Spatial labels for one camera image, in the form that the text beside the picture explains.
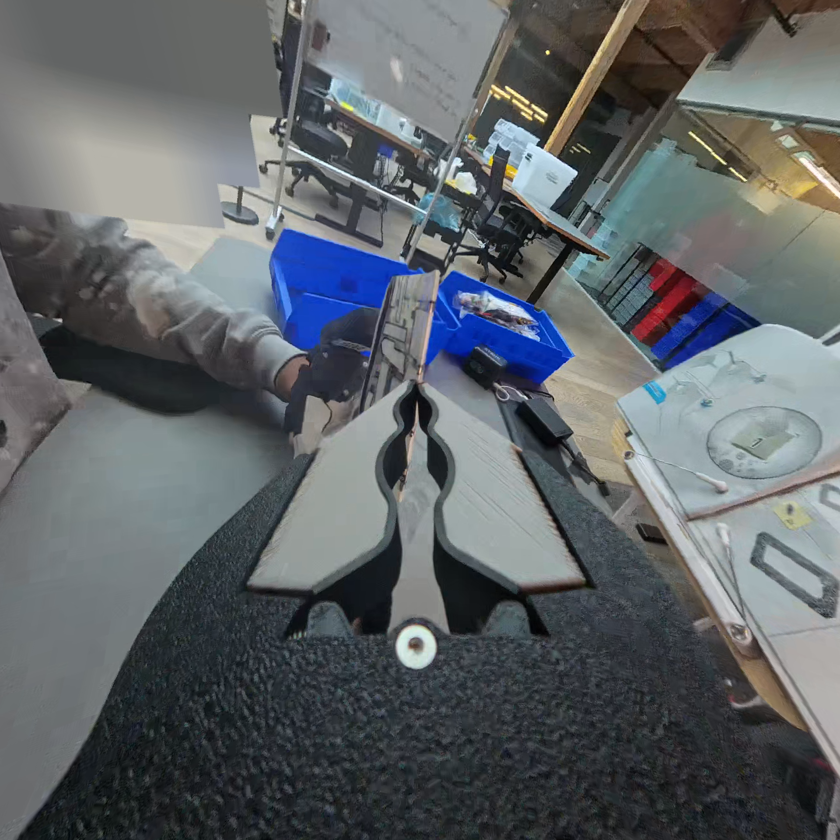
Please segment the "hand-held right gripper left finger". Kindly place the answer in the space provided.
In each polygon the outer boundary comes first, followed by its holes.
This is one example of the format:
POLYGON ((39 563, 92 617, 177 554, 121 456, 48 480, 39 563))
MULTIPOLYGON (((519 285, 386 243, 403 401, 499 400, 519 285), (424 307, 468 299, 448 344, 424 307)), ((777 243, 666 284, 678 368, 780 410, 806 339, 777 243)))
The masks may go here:
POLYGON ((363 634, 385 634, 402 570, 398 501, 417 419, 399 385, 306 457, 306 470, 247 587, 338 604, 363 634))

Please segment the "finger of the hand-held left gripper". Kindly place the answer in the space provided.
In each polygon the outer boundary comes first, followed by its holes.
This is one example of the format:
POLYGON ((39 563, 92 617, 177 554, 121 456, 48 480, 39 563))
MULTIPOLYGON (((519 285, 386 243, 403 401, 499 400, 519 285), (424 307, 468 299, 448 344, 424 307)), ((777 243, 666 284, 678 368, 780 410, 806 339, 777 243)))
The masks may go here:
POLYGON ((300 430, 290 433, 293 455, 297 458, 317 452, 323 441, 356 417, 360 400, 355 395, 344 402, 326 402, 318 396, 308 395, 303 403, 300 430))

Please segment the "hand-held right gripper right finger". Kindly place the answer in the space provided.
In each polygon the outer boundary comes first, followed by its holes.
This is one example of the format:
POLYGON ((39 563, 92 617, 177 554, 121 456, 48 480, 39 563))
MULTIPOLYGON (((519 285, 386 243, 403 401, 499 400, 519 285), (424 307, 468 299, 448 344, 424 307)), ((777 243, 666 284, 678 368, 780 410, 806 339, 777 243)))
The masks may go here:
POLYGON ((504 602, 541 632, 531 597, 581 589, 587 577, 524 452, 428 384, 418 419, 438 490, 433 565, 449 632, 482 633, 504 602))

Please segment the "glossy sheet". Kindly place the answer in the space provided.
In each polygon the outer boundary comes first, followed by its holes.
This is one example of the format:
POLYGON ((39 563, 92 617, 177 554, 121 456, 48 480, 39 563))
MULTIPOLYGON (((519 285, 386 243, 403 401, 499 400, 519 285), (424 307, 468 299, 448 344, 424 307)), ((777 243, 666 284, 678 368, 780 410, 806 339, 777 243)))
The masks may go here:
POLYGON ((440 275, 437 270, 394 276, 374 327, 373 346, 358 410, 362 442, 373 458, 373 485, 390 515, 400 500, 411 462, 408 443, 417 425, 427 350, 433 327, 440 275))

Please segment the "person's left hand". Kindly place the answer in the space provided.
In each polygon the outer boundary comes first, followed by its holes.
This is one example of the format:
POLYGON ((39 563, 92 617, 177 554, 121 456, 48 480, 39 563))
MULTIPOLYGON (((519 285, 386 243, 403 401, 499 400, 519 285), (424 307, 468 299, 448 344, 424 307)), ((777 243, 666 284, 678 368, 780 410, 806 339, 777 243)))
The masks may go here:
POLYGON ((310 360, 305 354, 295 355, 284 363, 276 373, 273 393, 284 403, 289 403, 291 393, 302 371, 310 366, 310 360))

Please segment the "empty blue plastic bin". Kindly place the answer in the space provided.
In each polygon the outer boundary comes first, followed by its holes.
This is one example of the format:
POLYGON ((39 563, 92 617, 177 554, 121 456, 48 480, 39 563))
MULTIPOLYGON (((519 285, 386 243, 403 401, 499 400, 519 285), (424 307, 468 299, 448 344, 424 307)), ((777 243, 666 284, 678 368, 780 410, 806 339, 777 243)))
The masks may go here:
POLYGON ((270 254, 269 273, 283 336, 310 350, 330 321, 358 308, 379 310, 393 277, 422 270, 286 229, 270 254))

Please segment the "black power adapter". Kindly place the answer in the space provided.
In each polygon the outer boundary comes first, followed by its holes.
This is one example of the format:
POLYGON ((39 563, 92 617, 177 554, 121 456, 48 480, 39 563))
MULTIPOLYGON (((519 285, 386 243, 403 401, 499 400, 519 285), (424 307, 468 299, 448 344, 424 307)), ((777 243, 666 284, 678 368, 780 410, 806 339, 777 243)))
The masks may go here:
POLYGON ((553 405, 540 397, 518 402, 516 415, 547 448, 566 446, 573 437, 572 428, 562 419, 553 405))

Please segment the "small black box device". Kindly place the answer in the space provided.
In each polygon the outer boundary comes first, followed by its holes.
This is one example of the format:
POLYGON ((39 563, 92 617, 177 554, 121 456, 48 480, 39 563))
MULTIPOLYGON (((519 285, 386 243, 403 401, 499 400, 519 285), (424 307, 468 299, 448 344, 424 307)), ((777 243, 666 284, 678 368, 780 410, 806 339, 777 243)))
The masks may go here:
POLYGON ((492 391, 508 369, 508 360, 485 344, 474 347, 465 357, 462 370, 482 388, 492 391))

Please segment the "clear bags of dark parts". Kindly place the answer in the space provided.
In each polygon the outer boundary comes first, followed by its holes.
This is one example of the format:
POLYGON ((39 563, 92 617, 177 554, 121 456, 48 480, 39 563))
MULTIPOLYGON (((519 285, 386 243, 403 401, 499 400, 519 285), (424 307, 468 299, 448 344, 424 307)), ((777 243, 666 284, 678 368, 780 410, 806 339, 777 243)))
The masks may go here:
POLYGON ((521 305, 502 299, 489 291, 458 291, 453 304, 458 315, 463 319, 468 314, 495 323, 498 326, 517 332, 533 331, 537 320, 521 305))

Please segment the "blue plastic bin holding bags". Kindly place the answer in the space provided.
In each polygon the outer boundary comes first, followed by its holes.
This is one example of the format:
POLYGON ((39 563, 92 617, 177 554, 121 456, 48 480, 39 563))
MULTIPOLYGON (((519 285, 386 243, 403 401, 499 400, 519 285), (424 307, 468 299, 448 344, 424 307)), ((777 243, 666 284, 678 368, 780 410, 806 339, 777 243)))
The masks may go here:
POLYGON ((509 373, 542 383, 574 357, 571 347, 545 311, 460 272, 450 271, 442 279, 437 292, 437 303, 444 314, 452 316, 455 320, 455 331, 447 340, 444 349, 456 358, 464 359, 474 347, 485 344, 507 359, 509 373), (537 320, 537 327, 533 331, 517 332, 473 314, 460 318, 453 304, 454 295, 458 291, 489 291, 502 299, 515 302, 533 315, 537 320))

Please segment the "teal plastic bag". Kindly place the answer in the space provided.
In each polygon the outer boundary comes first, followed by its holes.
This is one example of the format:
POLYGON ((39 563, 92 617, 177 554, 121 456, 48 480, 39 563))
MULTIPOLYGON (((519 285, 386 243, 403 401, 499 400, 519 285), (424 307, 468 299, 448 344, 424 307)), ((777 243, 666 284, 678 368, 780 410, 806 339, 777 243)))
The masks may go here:
POLYGON ((424 220, 424 213, 430 209, 431 213, 426 223, 426 228, 431 229, 435 224, 445 230, 458 232, 461 225, 461 211, 452 198, 441 193, 433 202, 434 193, 427 192, 416 205, 413 214, 413 223, 420 225, 424 220))

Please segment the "black office chair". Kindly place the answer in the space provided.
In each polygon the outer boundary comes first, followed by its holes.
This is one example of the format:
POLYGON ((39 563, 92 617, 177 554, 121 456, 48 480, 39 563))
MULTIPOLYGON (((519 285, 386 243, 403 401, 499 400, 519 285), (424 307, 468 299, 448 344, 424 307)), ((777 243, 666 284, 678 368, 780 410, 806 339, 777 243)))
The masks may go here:
POLYGON ((514 213, 508 213, 505 216, 498 214, 504 193, 509 155, 509 150, 496 149, 490 167, 487 189, 478 208, 472 211, 467 220, 462 223, 457 241, 450 249, 450 260, 459 256, 476 257, 477 264, 482 268, 482 275, 479 278, 482 283, 487 283, 489 279, 490 266, 496 268, 501 282, 506 281, 509 270, 518 277, 521 276, 518 269, 509 267, 510 259, 523 244, 521 225, 514 213))
MULTIPOLYGON (((349 152, 347 143, 329 126, 327 106, 324 98, 313 91, 303 91, 302 104, 295 118, 291 130, 291 140, 294 145, 333 165, 341 162, 349 152)), ((329 195, 329 205, 336 209, 340 204, 340 197, 350 196, 350 188, 325 174, 311 162, 287 163, 287 170, 293 175, 292 179, 284 180, 285 192, 294 197, 295 188, 300 182, 308 182, 314 178, 329 195)))

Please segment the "whiteboard on metal stand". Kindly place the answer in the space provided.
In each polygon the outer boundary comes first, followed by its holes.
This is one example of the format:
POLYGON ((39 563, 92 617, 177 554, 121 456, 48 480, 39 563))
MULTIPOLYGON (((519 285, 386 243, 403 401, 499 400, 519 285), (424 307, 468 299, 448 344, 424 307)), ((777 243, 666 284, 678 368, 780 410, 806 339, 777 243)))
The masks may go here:
POLYGON ((290 152, 313 168, 345 178, 355 217, 368 195, 413 210, 410 203, 376 186, 369 174, 342 171, 292 140, 305 64, 348 81, 449 144, 446 162, 438 165, 433 198, 419 211, 419 225, 409 238, 406 260, 411 260, 515 30, 509 7, 496 2, 301 2, 287 125, 265 227, 268 241, 284 222, 281 204, 290 152))

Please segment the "wooden beam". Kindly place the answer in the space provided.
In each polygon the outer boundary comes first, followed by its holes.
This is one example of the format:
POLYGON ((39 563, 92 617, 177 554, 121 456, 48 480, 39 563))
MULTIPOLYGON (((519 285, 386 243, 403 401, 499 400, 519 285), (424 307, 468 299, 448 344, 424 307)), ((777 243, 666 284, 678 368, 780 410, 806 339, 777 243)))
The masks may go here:
POLYGON ((547 139, 544 146, 547 152, 556 156, 563 152, 648 4, 649 1, 625 1, 621 5, 547 139))

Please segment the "black round post base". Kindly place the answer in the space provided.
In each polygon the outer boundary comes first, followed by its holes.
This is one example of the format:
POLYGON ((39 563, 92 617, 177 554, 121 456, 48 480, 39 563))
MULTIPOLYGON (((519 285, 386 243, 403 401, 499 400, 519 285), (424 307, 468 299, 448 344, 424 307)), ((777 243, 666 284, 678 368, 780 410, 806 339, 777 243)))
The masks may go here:
POLYGON ((234 199, 224 199, 220 203, 223 217, 232 223, 248 227, 259 225, 259 216, 255 210, 244 204, 245 188, 239 185, 235 188, 234 199))

